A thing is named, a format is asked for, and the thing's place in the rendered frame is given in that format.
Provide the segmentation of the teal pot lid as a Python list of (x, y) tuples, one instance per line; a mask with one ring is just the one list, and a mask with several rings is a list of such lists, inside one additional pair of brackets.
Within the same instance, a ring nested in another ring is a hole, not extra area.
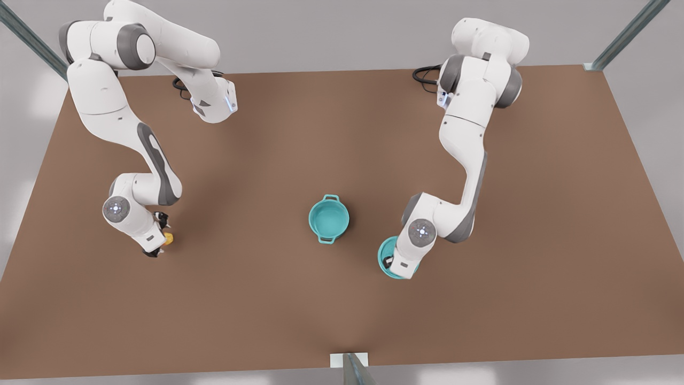
[(388, 277), (400, 280), (411, 279), (424, 256), (404, 235), (387, 238), (378, 249), (379, 267)]

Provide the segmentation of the teal pot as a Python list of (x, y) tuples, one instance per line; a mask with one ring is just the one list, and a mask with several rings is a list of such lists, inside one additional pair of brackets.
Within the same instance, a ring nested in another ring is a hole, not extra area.
[(321, 244), (333, 244), (348, 228), (349, 212), (339, 196), (326, 194), (311, 207), (308, 224)]

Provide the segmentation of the silver frame post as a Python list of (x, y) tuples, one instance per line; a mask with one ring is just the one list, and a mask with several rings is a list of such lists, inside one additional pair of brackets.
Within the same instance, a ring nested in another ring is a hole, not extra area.
[(603, 72), (610, 63), (647, 27), (671, 0), (648, 0), (647, 4), (623, 28), (591, 63), (583, 63), (586, 72)]
[(330, 354), (330, 368), (342, 368), (344, 385), (378, 385), (368, 371), (367, 352), (347, 352)]
[(0, 0), (0, 22), (28, 46), (45, 64), (67, 81), (67, 64), (11, 8)]

